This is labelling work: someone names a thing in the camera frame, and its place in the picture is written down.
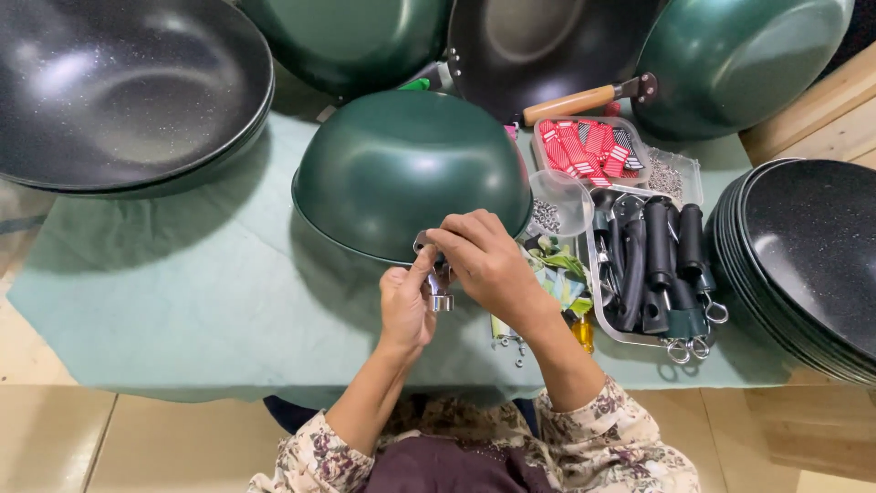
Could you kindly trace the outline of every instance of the sleeve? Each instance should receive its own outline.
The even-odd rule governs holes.
[[[562,474],[564,489],[699,491],[693,463],[661,441],[650,414],[610,377],[583,408],[552,412],[546,391],[535,399],[541,438]]]
[[[258,474],[249,493],[347,493],[359,488],[374,460],[348,446],[320,411],[278,445],[274,477]]]

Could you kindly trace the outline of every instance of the green tablecloth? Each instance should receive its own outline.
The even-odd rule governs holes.
[[[293,210],[293,172],[327,102],[281,73],[265,134],[234,175],[155,200],[57,200],[8,297],[79,383],[185,402],[278,394],[327,407],[340,396],[377,341],[385,266],[332,246]],[[531,138],[518,141],[530,168]],[[702,163],[706,214],[750,168],[735,136],[664,148]],[[628,389],[788,379],[780,354],[732,323],[707,361],[684,368],[601,332],[596,348]],[[528,396],[541,376],[518,357],[492,343],[488,314],[459,292],[408,388],[483,404]]]

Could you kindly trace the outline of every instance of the wooden handle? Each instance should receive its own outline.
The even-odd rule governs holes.
[[[533,126],[539,118],[574,115],[612,101],[614,101],[614,86],[608,85],[585,90],[584,92],[530,106],[523,110],[523,121],[526,126]]]

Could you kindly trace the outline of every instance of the tile floor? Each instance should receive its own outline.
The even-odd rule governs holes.
[[[771,464],[741,390],[632,395],[697,465],[705,493],[876,493],[876,484]],[[0,386],[0,492],[239,492],[271,471],[283,434],[260,403]]]

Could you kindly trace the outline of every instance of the person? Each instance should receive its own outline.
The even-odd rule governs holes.
[[[273,478],[249,492],[695,492],[696,470],[661,441],[652,417],[579,345],[495,214],[447,216],[410,270],[380,279],[379,342],[341,398],[279,444]],[[539,438],[518,407],[436,399],[417,412],[399,394],[432,339],[421,287],[438,252],[465,292],[520,335],[545,387]]]

